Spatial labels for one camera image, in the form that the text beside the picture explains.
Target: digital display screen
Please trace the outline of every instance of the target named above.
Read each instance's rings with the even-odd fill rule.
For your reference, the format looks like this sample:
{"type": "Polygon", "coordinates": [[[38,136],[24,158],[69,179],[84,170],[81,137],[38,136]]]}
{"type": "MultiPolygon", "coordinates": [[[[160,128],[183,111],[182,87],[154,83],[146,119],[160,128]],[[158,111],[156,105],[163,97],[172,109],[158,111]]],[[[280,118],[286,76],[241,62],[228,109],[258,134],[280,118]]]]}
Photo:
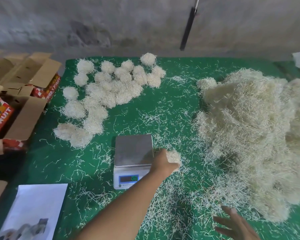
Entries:
{"type": "Polygon", "coordinates": [[[136,182],[139,179],[139,175],[129,175],[129,176],[120,176],[119,181],[120,183],[127,183],[127,182],[136,182]]]}

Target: kitchen scale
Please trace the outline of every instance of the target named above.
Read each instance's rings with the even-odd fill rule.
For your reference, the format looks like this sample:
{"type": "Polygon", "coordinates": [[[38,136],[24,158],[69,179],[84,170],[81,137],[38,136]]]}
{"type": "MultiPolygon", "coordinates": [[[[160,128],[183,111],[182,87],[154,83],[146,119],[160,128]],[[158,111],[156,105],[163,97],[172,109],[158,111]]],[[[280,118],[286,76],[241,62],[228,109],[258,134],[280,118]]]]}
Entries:
{"type": "Polygon", "coordinates": [[[113,187],[128,189],[142,179],[153,161],[152,135],[117,136],[113,169],[113,187]]]}

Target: concrete wall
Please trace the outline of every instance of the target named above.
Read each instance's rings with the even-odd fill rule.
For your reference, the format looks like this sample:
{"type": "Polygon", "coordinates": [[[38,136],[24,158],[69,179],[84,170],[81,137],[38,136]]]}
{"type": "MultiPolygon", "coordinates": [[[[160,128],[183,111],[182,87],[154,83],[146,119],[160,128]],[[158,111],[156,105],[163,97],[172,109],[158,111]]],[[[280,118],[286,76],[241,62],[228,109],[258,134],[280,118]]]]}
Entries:
{"type": "MultiPolygon", "coordinates": [[[[0,0],[0,48],[177,51],[194,1],[0,0]]],[[[187,50],[298,52],[300,0],[200,0],[187,50]]]]}

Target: hand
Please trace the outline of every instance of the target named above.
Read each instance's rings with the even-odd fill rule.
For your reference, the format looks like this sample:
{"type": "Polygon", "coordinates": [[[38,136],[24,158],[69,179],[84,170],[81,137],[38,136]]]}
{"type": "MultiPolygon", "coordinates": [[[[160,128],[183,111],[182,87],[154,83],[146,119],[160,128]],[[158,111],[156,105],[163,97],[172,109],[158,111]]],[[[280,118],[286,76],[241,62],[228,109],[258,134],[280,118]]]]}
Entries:
{"type": "Polygon", "coordinates": [[[161,149],[160,152],[154,157],[150,172],[158,173],[163,177],[163,180],[169,177],[173,171],[179,168],[178,163],[170,163],[167,159],[167,150],[161,149]]]}
{"type": "Polygon", "coordinates": [[[216,226],[215,230],[218,233],[233,238],[234,240],[261,240],[248,222],[237,213],[235,208],[230,209],[226,206],[221,206],[221,208],[230,216],[230,219],[214,216],[213,220],[229,229],[216,226]]]}

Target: green tabletop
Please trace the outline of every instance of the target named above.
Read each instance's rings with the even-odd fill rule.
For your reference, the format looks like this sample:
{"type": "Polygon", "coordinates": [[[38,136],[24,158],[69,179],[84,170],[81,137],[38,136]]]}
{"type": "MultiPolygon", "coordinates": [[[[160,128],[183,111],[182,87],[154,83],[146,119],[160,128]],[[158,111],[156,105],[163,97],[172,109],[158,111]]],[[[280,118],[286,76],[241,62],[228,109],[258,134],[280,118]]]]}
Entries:
{"type": "MultiPolygon", "coordinates": [[[[117,66],[126,57],[90,57],[96,67],[102,60],[117,66]]],[[[135,64],[138,58],[130,58],[135,64]]],[[[189,196],[209,186],[207,168],[202,165],[205,145],[193,128],[193,119],[201,108],[196,81],[205,77],[222,80],[241,68],[252,68],[268,76],[287,78],[274,64],[262,59],[232,58],[158,58],[167,71],[160,88],[144,87],[141,96],[128,104],[108,109],[104,133],[96,135],[83,150],[55,138],[52,131],[67,119],[59,110],[65,105],[62,88],[74,86],[77,60],[67,60],[60,88],[40,118],[24,167],[9,184],[0,202],[0,227],[20,184],[68,183],[54,239],[63,240],[76,233],[120,191],[113,188],[113,158],[118,135],[151,133],[156,148],[176,149],[182,156],[181,172],[174,173],[160,187],[156,201],[144,222],[138,239],[219,239],[212,230],[209,209],[199,209],[189,196]]],[[[79,88],[79,99],[85,96],[79,88]]],[[[288,222],[274,225],[251,222],[266,239],[300,239],[300,206],[293,208],[288,222]]]]}

